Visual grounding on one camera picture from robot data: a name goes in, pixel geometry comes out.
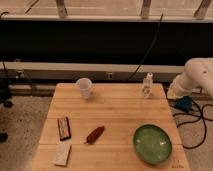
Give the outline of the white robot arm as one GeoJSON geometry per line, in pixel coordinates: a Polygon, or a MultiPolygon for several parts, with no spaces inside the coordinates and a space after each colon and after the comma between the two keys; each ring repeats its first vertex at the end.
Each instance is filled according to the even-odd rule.
{"type": "Polygon", "coordinates": [[[213,58],[192,58],[177,75],[167,91],[168,99],[180,99],[200,86],[213,98],[213,58]]]}

